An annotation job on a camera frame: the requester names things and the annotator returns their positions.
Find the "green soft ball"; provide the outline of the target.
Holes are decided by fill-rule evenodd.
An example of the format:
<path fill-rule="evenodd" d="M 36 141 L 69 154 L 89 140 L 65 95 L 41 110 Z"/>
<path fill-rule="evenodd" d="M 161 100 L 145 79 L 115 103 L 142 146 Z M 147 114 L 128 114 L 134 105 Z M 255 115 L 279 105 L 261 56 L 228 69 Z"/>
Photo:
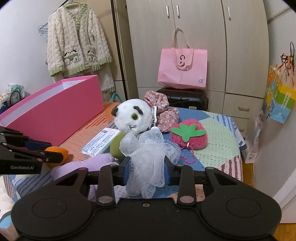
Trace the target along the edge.
<path fill-rule="evenodd" d="M 126 133 L 119 133 L 110 144 L 110 154 L 116 159 L 123 159 L 125 157 L 119 149 L 120 142 L 125 136 Z"/>

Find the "colourful paper gift bag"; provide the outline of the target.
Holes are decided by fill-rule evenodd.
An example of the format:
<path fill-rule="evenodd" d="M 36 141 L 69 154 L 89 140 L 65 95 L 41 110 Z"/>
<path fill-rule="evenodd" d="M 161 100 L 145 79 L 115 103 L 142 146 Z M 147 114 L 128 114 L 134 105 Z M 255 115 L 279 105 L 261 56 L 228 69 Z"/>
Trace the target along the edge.
<path fill-rule="evenodd" d="M 284 66 L 269 66 L 265 101 L 269 117 L 284 124 L 295 104 L 295 75 Z"/>

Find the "brown mesh basket bag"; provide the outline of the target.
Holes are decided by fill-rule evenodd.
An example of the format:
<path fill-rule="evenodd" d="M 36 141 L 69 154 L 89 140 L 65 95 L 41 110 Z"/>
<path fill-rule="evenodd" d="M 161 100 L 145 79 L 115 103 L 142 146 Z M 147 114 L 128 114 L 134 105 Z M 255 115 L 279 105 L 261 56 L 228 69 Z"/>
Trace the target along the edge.
<path fill-rule="evenodd" d="M 17 90 L 13 91 L 9 99 L 10 107 L 14 106 L 16 103 L 20 102 L 22 99 L 23 99 L 22 94 L 19 91 Z"/>

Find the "white plush panda head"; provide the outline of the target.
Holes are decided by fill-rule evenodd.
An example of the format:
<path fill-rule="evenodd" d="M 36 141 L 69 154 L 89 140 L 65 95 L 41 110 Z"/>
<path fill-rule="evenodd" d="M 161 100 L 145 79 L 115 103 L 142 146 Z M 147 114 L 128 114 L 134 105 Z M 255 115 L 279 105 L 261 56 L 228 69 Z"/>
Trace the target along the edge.
<path fill-rule="evenodd" d="M 126 100 L 111 111 L 114 123 L 122 133 L 140 133 L 148 131 L 152 126 L 152 110 L 141 99 Z"/>

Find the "colourful patchwork table cloth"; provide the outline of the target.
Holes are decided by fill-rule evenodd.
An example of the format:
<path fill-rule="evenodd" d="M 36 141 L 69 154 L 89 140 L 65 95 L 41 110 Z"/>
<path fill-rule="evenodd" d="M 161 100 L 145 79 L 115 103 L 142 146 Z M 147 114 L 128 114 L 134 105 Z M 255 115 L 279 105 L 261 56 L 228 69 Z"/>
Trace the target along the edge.
<path fill-rule="evenodd" d="M 114 103 L 107 103 L 103 113 L 69 137 L 60 146 L 67 149 L 67 161 L 84 161 L 88 157 L 82 154 L 82 148 L 103 128 L 115 128 L 111 109 Z M 212 166 L 226 174 L 242 180 L 242 158 L 240 149 L 245 141 L 231 117 L 202 110 L 179 108 L 179 121 L 195 119 L 199 121 L 208 135 L 208 144 L 204 149 L 182 148 L 182 164 L 189 164 L 194 170 L 203 171 Z M 3 175 L 1 176 L 1 235 L 7 240 L 16 240 L 18 235 L 11 221 L 11 209 L 22 196 L 29 194 L 53 180 L 50 170 L 45 168 L 41 174 Z"/>

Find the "white tissue pack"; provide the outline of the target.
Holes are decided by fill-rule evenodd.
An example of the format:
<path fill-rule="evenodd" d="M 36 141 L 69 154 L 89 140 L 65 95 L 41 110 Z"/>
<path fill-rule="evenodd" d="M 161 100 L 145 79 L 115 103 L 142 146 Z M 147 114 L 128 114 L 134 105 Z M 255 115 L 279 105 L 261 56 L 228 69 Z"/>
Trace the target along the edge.
<path fill-rule="evenodd" d="M 90 157 L 103 154 L 109 147 L 113 139 L 120 133 L 114 128 L 104 128 L 93 137 L 81 150 L 82 154 Z"/>

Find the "orange soft ball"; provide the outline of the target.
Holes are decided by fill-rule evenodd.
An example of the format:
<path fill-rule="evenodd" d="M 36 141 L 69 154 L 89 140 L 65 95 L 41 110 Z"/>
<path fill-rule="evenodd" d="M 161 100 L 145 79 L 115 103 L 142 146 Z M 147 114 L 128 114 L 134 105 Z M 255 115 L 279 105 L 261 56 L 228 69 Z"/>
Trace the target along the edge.
<path fill-rule="evenodd" d="M 65 164 L 69 152 L 68 150 L 62 148 L 62 147 L 56 147 L 56 146 L 51 146 L 45 149 L 45 154 L 46 154 L 46 161 L 45 165 L 53 169 L 54 167 L 62 166 Z"/>

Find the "cream knitted cardigan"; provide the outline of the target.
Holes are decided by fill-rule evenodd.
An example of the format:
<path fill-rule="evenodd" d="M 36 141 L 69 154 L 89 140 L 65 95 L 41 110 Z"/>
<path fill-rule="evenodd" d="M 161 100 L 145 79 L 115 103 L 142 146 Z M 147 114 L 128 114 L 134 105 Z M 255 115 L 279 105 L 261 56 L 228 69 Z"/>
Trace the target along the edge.
<path fill-rule="evenodd" d="M 113 92 L 111 61 L 101 23 L 87 4 L 63 5 L 49 16 L 47 65 L 54 80 L 96 74 L 101 92 Z"/>

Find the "beige wardrobe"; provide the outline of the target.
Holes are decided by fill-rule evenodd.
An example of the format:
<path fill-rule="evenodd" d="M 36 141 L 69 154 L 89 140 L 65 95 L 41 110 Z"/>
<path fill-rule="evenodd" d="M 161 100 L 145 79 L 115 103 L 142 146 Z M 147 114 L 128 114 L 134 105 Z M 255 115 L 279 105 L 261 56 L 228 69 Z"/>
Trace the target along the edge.
<path fill-rule="evenodd" d="M 263 1 L 114 1 L 118 31 L 128 46 L 129 98 L 158 90 L 162 49 L 208 52 L 209 110 L 232 117 L 243 135 L 263 105 L 268 72 L 268 29 Z"/>

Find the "purple plush toy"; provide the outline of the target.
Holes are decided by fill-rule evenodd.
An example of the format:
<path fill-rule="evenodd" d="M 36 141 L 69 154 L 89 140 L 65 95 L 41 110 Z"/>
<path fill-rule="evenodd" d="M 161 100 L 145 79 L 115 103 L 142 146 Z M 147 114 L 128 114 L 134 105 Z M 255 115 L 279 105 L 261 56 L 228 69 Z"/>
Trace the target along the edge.
<path fill-rule="evenodd" d="M 88 171 L 92 172 L 99 171 L 101 167 L 110 164 L 118 164 L 110 153 L 98 154 L 97 156 L 90 157 L 85 161 L 73 161 L 62 166 L 54 167 L 51 171 L 51 176 L 54 180 L 57 180 L 79 168 L 87 168 Z"/>

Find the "white mesh bath sponge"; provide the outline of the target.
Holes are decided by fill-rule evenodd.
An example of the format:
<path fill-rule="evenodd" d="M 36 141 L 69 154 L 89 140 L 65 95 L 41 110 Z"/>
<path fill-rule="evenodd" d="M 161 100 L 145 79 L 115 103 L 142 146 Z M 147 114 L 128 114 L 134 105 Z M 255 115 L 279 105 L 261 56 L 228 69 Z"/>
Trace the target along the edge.
<path fill-rule="evenodd" d="M 179 145 L 165 140 L 157 127 L 138 136 L 127 133 L 120 141 L 119 149 L 130 157 L 127 194 L 145 199 L 152 198 L 156 188 L 165 186 L 165 157 L 175 165 L 181 156 Z"/>

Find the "pink cardboard storage box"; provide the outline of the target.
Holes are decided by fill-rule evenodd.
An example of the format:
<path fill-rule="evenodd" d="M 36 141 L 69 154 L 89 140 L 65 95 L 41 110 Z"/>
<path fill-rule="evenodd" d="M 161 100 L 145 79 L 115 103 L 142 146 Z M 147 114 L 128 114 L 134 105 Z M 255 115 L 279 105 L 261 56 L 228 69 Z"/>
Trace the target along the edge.
<path fill-rule="evenodd" d="M 1 126 L 59 146 L 104 110 L 96 75 L 60 80 L 1 114 Z"/>

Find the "pink floral scrunchie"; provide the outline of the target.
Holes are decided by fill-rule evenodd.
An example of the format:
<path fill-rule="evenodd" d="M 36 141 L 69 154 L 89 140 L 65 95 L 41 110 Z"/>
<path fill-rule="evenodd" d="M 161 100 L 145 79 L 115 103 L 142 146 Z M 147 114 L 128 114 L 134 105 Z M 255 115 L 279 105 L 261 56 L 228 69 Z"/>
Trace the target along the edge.
<path fill-rule="evenodd" d="M 177 108 L 170 108 L 169 101 L 165 94 L 155 91 L 147 91 L 144 95 L 144 101 L 153 108 L 157 108 L 156 117 L 158 126 L 161 132 L 169 132 L 173 125 L 179 121 L 179 110 Z"/>

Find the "white plastic bag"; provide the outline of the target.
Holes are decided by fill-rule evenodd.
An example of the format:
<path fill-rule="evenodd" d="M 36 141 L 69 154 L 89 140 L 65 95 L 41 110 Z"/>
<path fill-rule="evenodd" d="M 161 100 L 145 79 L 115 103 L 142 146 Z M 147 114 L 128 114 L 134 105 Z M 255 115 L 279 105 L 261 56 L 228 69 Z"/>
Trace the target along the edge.
<path fill-rule="evenodd" d="M 8 88 L 1 94 L 1 108 L 9 108 L 25 98 L 25 90 L 22 85 L 8 83 Z"/>

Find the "black suitcase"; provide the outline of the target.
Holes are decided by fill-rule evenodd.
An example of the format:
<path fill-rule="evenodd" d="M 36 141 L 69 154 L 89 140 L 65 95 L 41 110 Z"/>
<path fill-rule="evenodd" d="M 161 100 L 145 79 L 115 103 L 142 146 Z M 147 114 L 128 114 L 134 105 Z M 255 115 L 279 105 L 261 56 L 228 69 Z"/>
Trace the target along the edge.
<path fill-rule="evenodd" d="M 172 107 L 208 110 L 209 100 L 204 90 L 161 88 L 157 92 L 166 95 Z"/>

